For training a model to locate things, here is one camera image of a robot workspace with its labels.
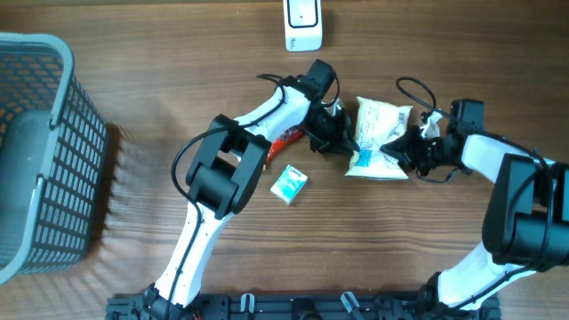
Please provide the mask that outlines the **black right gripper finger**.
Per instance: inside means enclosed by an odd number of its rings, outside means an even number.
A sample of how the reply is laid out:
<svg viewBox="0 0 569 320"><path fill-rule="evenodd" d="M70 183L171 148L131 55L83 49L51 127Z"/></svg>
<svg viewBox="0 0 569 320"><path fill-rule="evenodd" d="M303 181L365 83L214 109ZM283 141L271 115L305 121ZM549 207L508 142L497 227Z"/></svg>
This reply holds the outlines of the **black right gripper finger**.
<svg viewBox="0 0 569 320"><path fill-rule="evenodd" d="M410 152L413 147L419 144L421 139L420 127L412 126L401 137L392 140L381 146L381 152L385 154L404 154Z"/></svg>
<svg viewBox="0 0 569 320"><path fill-rule="evenodd" d="M382 146L381 152L386 154L387 156L393 157L397 161L397 164L403 170L415 170L416 169L416 165L415 165L414 161L404 151L397 151L397 150L387 148L386 146Z"/></svg>

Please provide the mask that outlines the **red candy bag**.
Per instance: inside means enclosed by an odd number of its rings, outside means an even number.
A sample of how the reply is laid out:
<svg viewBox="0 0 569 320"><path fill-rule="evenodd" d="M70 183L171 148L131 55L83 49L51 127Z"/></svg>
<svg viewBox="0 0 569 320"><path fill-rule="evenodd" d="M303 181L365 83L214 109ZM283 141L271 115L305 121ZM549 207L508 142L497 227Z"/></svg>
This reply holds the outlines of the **red candy bag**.
<svg viewBox="0 0 569 320"><path fill-rule="evenodd" d="M295 141L301 139L305 136L303 128L299 125L292 126L282 133L271 145L266 163L263 169L266 170L271 162L271 160L281 151L283 151L287 146L294 143Z"/></svg>

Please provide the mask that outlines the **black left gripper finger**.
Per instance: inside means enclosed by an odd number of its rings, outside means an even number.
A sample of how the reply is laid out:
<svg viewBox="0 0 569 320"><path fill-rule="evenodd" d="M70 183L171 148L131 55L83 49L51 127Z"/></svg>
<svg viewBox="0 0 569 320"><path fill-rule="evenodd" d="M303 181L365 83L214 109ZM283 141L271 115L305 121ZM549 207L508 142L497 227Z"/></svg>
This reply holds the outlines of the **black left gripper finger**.
<svg viewBox="0 0 569 320"><path fill-rule="evenodd" d="M345 108L341 109L341 121L343 125L342 129L343 139L345 141L354 142L351 117Z"/></svg>
<svg viewBox="0 0 569 320"><path fill-rule="evenodd" d="M353 140L339 139L323 141L316 138L310 139L310 149L321 154L331 153L344 156L352 156L354 152L360 150L359 146Z"/></svg>

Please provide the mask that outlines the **yellow snack bag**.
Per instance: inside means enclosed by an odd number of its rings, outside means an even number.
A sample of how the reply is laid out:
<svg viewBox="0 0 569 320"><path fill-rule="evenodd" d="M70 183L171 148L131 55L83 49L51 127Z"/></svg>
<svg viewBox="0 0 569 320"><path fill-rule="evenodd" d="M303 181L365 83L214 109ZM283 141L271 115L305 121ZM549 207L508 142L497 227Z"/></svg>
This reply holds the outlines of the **yellow snack bag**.
<svg viewBox="0 0 569 320"><path fill-rule="evenodd" d="M393 156L381 152L384 144L403 136L412 106L357 97L358 112L354 140L359 146L349 161L346 177L372 180L407 180Z"/></svg>

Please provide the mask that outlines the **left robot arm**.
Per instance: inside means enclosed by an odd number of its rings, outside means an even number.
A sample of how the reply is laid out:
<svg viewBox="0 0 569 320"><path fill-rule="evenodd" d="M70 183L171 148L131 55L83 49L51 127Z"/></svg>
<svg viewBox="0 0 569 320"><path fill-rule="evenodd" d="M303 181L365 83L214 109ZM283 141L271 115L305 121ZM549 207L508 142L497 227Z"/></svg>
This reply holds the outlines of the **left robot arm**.
<svg viewBox="0 0 569 320"><path fill-rule="evenodd" d="M267 101L235 119L216 116L181 148L199 146L185 182L174 185L188 202L185 225L164 273L143 294L143 309L153 319L178 319L195 300L221 231L251 199L270 147L286 130L299 126L321 154L352 156L359 149L340 103L324 101L339 82L331 65L315 60L305 75L261 79L276 86Z"/></svg>

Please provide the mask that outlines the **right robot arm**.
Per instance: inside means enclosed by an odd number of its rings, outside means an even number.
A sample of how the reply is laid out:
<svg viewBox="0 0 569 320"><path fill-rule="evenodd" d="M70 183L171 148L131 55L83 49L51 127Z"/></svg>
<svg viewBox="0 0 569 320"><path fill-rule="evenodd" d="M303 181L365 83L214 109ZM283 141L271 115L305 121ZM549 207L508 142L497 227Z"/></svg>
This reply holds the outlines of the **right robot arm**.
<svg viewBox="0 0 569 320"><path fill-rule="evenodd" d="M568 263L568 166L549 162L484 128L484 104L456 100L444 137L419 126L381 147L425 177L451 165L493 183L482 240L452 268L437 272L413 298L418 319L485 318L486 300L517 279Z"/></svg>

